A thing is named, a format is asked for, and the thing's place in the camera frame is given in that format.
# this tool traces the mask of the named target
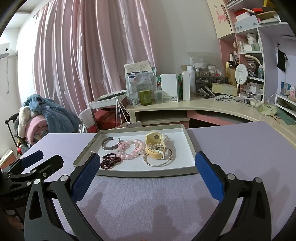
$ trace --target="beige desk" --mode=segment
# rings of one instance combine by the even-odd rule
[[[195,98],[191,101],[167,102],[148,106],[132,107],[129,105],[126,109],[130,113],[132,122],[142,121],[144,124],[187,121],[189,118],[184,115],[184,111],[187,110],[218,112],[253,122],[265,121],[282,134],[296,148],[296,126],[288,126],[282,120],[280,120],[281,123],[279,124],[271,116],[260,114],[255,108],[242,103],[235,104],[233,101],[223,102],[215,101],[213,99]],[[165,110],[169,110],[169,112],[164,112],[165,116],[168,115],[167,118],[163,115],[159,115],[160,111]]]

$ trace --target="purple tablecloth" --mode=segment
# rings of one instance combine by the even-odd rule
[[[270,202],[272,237],[287,222],[296,205],[296,150],[265,122],[188,129],[212,163],[239,179],[261,177]],[[94,134],[48,134],[26,154],[41,150],[44,159],[58,154],[64,166],[47,181],[74,170],[73,162]],[[223,232],[230,230],[237,202]],[[181,177],[129,179],[96,176],[77,203],[104,241],[190,241],[213,213],[212,199],[199,174]],[[66,231],[71,228],[55,202]]]

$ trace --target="jewelry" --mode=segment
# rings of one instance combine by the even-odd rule
[[[165,144],[168,141],[168,136],[158,132],[151,132],[145,136],[146,153],[153,159],[163,159],[166,152]],[[163,151],[154,151],[154,147],[163,147]]]
[[[102,157],[101,168],[108,170],[113,167],[116,163],[121,162],[121,158],[116,156],[115,153],[110,153]]]
[[[134,145],[135,149],[130,154],[127,154],[126,150],[130,147],[130,145]],[[125,142],[120,142],[118,144],[116,155],[120,157],[122,160],[125,160],[125,159],[130,160],[130,159],[134,159],[138,155],[144,154],[145,148],[146,148],[145,143],[143,143],[141,140],[130,139]]]
[[[119,145],[119,143],[120,143],[120,139],[118,138],[118,143],[116,144],[116,145],[114,145],[114,146],[110,146],[110,147],[104,147],[104,144],[105,144],[105,142],[107,142],[107,141],[110,141],[110,140],[113,140],[113,137],[108,137],[108,138],[106,138],[106,139],[104,139],[103,141],[102,141],[102,148],[104,149],[104,150],[114,150],[114,149],[116,149],[117,147],[118,147],[118,145]]]
[[[153,147],[153,148],[151,148],[152,150],[159,150],[159,151],[162,151],[163,150],[163,147]],[[161,166],[163,166],[163,165],[165,165],[165,164],[167,164],[172,158],[173,158],[173,152],[172,152],[172,150],[170,149],[170,148],[167,148],[169,151],[170,151],[170,157],[168,158],[168,160],[166,161],[166,162],[164,162],[164,163],[162,163],[162,164],[159,164],[159,165],[151,165],[151,164],[149,164],[148,163],[148,161],[147,161],[147,153],[145,153],[144,154],[144,156],[143,156],[143,159],[144,159],[144,162],[148,165],[148,166],[151,166],[151,167],[161,167]]]

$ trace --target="silver bangle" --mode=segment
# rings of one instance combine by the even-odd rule
[[[113,137],[108,137],[108,138],[106,138],[106,139],[104,139],[104,140],[102,141],[102,148],[103,148],[104,150],[114,150],[114,149],[116,149],[116,148],[118,147],[119,143],[121,142],[120,139],[118,138],[118,141],[119,141],[119,142],[118,142],[116,145],[114,145],[114,146],[110,146],[110,147],[104,147],[105,142],[110,141],[110,140],[113,140]]]
[[[160,147],[153,147],[153,148],[149,148],[149,149],[151,149],[151,150],[158,150],[159,148],[160,148]],[[147,161],[147,156],[148,156],[147,153],[145,153],[145,154],[143,155],[144,162],[145,162],[148,166],[151,166],[151,167],[160,167],[160,166],[163,166],[163,165],[167,164],[167,163],[172,159],[172,157],[173,157],[173,152],[172,152],[172,150],[169,149],[169,148],[167,148],[167,149],[170,151],[170,157],[168,158],[168,160],[167,160],[166,162],[164,162],[164,163],[162,163],[162,164],[159,164],[159,165],[151,165],[151,164],[149,164],[148,161]]]

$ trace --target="ceiling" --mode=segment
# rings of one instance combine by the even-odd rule
[[[27,0],[12,17],[7,28],[20,28],[41,0]]]

